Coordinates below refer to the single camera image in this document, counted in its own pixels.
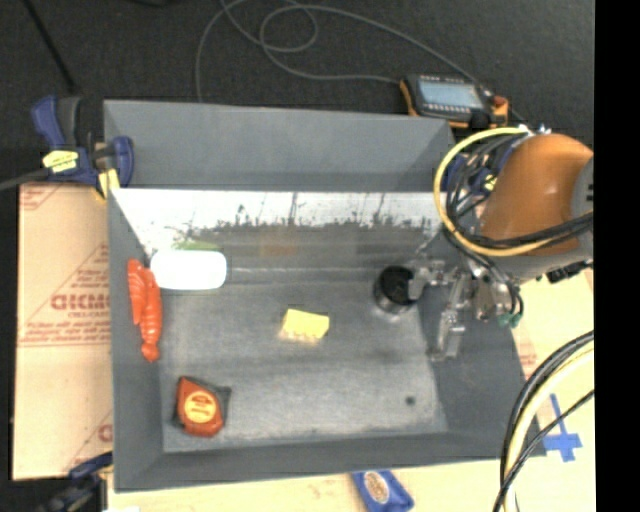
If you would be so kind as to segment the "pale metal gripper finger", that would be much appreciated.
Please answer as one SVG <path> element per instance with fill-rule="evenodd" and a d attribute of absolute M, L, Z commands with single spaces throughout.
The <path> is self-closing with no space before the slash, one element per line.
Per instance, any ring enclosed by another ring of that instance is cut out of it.
<path fill-rule="evenodd" d="M 428 313 L 424 320 L 426 355 L 432 361 L 445 359 L 445 342 L 442 335 L 443 316 L 441 312 Z"/>
<path fill-rule="evenodd" d="M 446 356 L 448 358 L 456 358 L 458 356 L 465 332 L 464 317 L 460 314 L 452 314 L 448 320 L 446 335 Z"/>

